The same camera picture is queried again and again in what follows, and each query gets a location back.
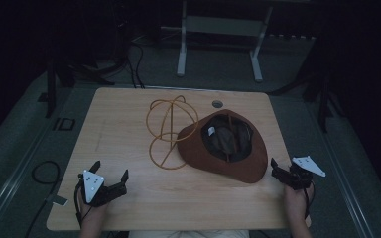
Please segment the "wooden table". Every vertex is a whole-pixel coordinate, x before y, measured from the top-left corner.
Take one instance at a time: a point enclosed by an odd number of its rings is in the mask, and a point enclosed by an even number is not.
[[[280,166],[290,163],[284,141],[269,98],[264,93],[196,91],[168,89],[100,88],[96,91],[85,122],[63,177],[59,196],[69,199],[66,206],[54,205],[48,218],[51,230],[78,230],[72,201],[78,174],[96,162],[97,173],[105,185],[120,182],[129,170],[128,193],[113,200],[108,208],[105,230],[205,230],[205,229],[276,229],[287,226],[283,211],[283,187],[271,176],[253,184],[190,166],[163,170],[150,159],[154,137],[146,126],[150,104],[154,100],[173,100],[182,95],[195,108],[199,119],[220,110],[212,101],[223,103],[250,120],[262,135],[269,159]],[[149,127],[160,129],[167,106],[156,107]],[[174,110],[174,127],[179,132],[191,119]],[[170,148],[163,141],[154,144],[154,158]],[[177,150],[169,163],[180,163]]]

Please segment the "wire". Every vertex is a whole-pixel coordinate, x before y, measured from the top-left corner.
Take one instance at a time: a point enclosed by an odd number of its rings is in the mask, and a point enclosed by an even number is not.
[[[135,82],[135,76],[136,76],[136,79],[138,81],[138,83],[140,84],[140,87],[145,89],[145,85],[144,83],[142,82],[140,76],[139,76],[139,73],[138,73],[138,69],[139,69],[139,65],[141,64],[141,60],[144,56],[144,50],[137,44],[135,43],[131,43],[131,46],[133,47],[136,47],[140,50],[140,56],[138,58],[138,62],[137,62],[137,65],[135,66],[135,70],[133,69],[133,66],[132,66],[132,63],[131,63],[131,60],[129,59],[129,57],[127,57],[126,59],[126,63],[129,65],[129,69],[131,70],[131,79],[132,79],[132,84],[134,85],[135,88],[137,88],[137,85],[136,85],[136,82]]]
[[[315,183],[313,181],[311,181],[311,184],[314,187],[314,193],[312,194],[312,198],[311,198],[311,202],[310,202],[309,206],[311,206],[312,203],[314,203],[314,199],[315,199],[315,196],[317,194],[317,188],[315,187]]]
[[[37,169],[40,168],[41,166],[45,165],[45,164],[52,164],[57,169],[57,175],[56,175],[54,180],[51,180],[51,181],[42,181],[42,180],[39,180],[37,178],[37,176],[36,176]],[[35,182],[37,182],[39,184],[51,184],[52,185],[52,188],[49,191],[48,197],[51,196],[51,194],[54,192],[57,184],[61,181],[60,175],[61,175],[61,169],[60,169],[59,165],[56,162],[53,162],[53,161],[44,161],[44,162],[41,162],[38,165],[36,165],[33,168],[33,170],[32,170],[33,181],[35,181]],[[42,212],[42,210],[45,207],[47,202],[48,202],[47,199],[45,199],[42,202],[42,205],[40,206],[39,210],[37,211],[36,215],[34,216],[32,222],[30,223],[29,229],[27,230],[26,235],[25,235],[26,238],[30,236],[30,232],[31,232],[31,230],[33,228],[33,225],[36,223],[37,218],[39,217],[40,213]]]
[[[86,30],[86,35],[87,35],[88,41],[90,43],[92,43],[93,40],[92,40],[91,34],[90,34],[91,30],[89,29],[88,23],[85,19],[84,6],[79,1],[76,1],[76,5],[80,9],[81,22],[82,22],[84,29]],[[117,56],[117,55],[120,54],[119,49],[122,47],[122,46],[120,46],[121,42],[130,43],[130,40],[129,40],[129,36],[127,36],[128,33],[121,34],[121,33],[119,33],[119,29],[120,28],[126,28],[126,29],[129,28],[129,25],[131,24],[129,19],[132,19],[133,16],[128,16],[128,17],[124,18],[122,16],[122,14],[116,14],[116,12],[121,12],[125,8],[125,6],[123,5],[122,2],[113,3],[113,1],[109,1],[108,4],[106,4],[106,7],[110,9],[110,12],[112,15],[113,27],[114,27],[114,31],[115,31],[114,43],[113,43],[113,47],[112,47],[113,51],[110,54],[109,59],[108,59],[108,60],[113,60],[114,65],[106,67],[106,68],[102,68],[102,69],[89,69],[86,66],[84,66],[86,71],[85,71],[85,73],[82,72],[82,74],[84,74],[87,77],[90,77],[93,80],[96,80],[97,82],[111,85],[111,84],[114,84],[114,82],[105,81],[103,78],[101,78],[101,76],[104,74],[108,74],[108,73],[112,73],[112,74],[109,76],[106,76],[105,78],[114,76],[117,73],[121,72],[123,70],[123,68],[125,67],[127,60],[124,61],[124,58],[122,56]],[[142,84],[141,80],[139,79],[139,76],[138,76],[138,80],[140,81],[141,88],[144,88],[144,85]]]
[[[303,192],[305,193],[305,197],[306,197],[306,211],[305,211],[305,219],[306,219],[309,215],[309,196],[305,187],[303,188]]]
[[[78,184],[75,186],[75,191],[73,192],[73,201],[74,201],[74,204],[75,204],[75,211],[76,211],[75,215],[76,215],[76,220],[78,221],[79,226],[82,226],[82,220],[85,218],[85,216],[88,215],[89,211],[92,208],[92,206],[90,206],[88,211],[82,217],[81,210],[80,210],[80,207],[79,207],[79,204],[78,204],[78,191],[81,188],[82,184],[83,184],[83,178],[80,177],[80,180],[79,180]]]
[[[161,125],[161,129],[160,129],[160,134],[156,134],[154,133],[151,128],[150,128],[150,123],[149,123],[149,118],[150,118],[150,114],[151,112],[153,111],[154,108],[156,108],[158,105],[160,104],[163,104],[163,103],[169,103],[170,106],[168,107],[168,109],[166,110],[165,112],[165,116],[163,118],[163,121],[162,121],[162,125]],[[183,105],[186,105],[187,107],[189,107],[190,109],[193,110],[194,112],[194,115],[195,115],[195,119],[191,116],[191,114],[183,107]],[[193,121],[193,124],[194,124],[194,127],[193,127],[193,130],[187,134],[186,136],[182,137],[182,138],[178,138],[178,139],[173,139],[173,135],[174,134],[178,134],[176,132],[173,131],[173,109],[174,109],[174,106],[177,106],[179,108],[181,108],[185,113],[188,114],[189,118]],[[164,132],[164,126],[165,126],[165,123],[166,123],[166,120],[168,118],[168,115],[169,115],[169,112],[170,112],[170,132]],[[165,100],[165,99],[158,99],[158,100],[155,100],[151,103],[150,105],[150,110],[148,111],[147,113],[147,117],[145,119],[145,122],[146,122],[146,125],[147,125],[147,129],[148,131],[154,136],[154,140],[151,142],[150,144],[150,148],[149,148],[149,154],[150,154],[150,159],[151,161],[156,165],[158,166],[159,168],[162,168],[162,169],[165,169],[165,170],[177,170],[177,169],[180,169],[182,168],[183,166],[185,166],[187,163],[183,163],[181,164],[180,166],[177,166],[177,167],[166,167],[163,165],[163,163],[166,161],[167,157],[169,156],[170,152],[173,150],[173,148],[176,146],[176,143],[179,142],[179,141],[183,141],[187,138],[189,138],[195,131],[196,131],[196,128],[197,128],[197,125],[199,123],[199,119],[198,119],[198,115],[197,115],[197,111],[194,109],[194,107],[192,107],[190,104],[188,104],[185,100],[185,98],[182,96],[182,95],[179,95],[177,96],[175,99],[173,100]],[[163,138],[164,136],[166,135],[170,135],[170,139],[165,139]],[[166,156],[164,157],[163,161],[161,163],[157,163],[156,160],[154,159],[153,157],[153,153],[152,153],[152,149],[153,149],[153,145],[154,143],[157,141],[157,140],[162,140],[162,141],[165,141],[165,142],[169,142],[170,143],[170,149],[169,151],[167,152]]]

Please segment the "metal stand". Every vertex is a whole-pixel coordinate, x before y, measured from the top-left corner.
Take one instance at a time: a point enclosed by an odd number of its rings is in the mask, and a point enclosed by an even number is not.
[[[263,77],[258,61],[258,55],[261,49],[262,42],[265,38],[265,32],[268,27],[272,10],[273,7],[268,8],[264,21],[189,16],[187,14],[187,0],[183,0],[182,39],[181,50],[179,52],[177,75],[185,75],[185,68],[187,62],[187,32],[253,36],[257,37],[258,41],[254,49],[250,51],[249,54],[250,59],[252,61],[252,68],[255,81],[261,82],[263,80]]]

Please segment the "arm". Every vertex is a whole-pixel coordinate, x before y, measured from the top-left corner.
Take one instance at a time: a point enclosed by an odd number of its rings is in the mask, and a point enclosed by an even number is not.
[[[314,188],[311,185],[307,189],[309,197],[312,197]],[[289,186],[284,188],[284,206],[290,230],[293,238],[311,238],[311,232],[305,221],[306,196],[302,190],[293,190]]]
[[[107,206],[109,203],[99,207],[91,208],[89,205],[83,202],[81,192],[79,192],[79,196],[79,204],[82,217],[82,225],[79,233],[79,238],[98,238],[101,234],[101,228],[103,226]]]

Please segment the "hat brim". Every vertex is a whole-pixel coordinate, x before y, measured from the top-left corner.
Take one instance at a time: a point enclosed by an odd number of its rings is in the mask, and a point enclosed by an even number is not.
[[[238,162],[226,162],[212,155],[205,147],[201,128],[214,116],[223,114],[240,119],[246,122],[253,130],[252,135],[252,151],[248,157]],[[178,135],[178,139],[184,138],[194,130],[194,124],[185,127]],[[259,181],[268,168],[268,155],[264,140],[259,134],[256,127],[243,116],[230,111],[217,111],[198,122],[196,130],[188,138],[178,141],[178,151],[182,159],[190,166],[232,177],[234,179],[254,183]]]

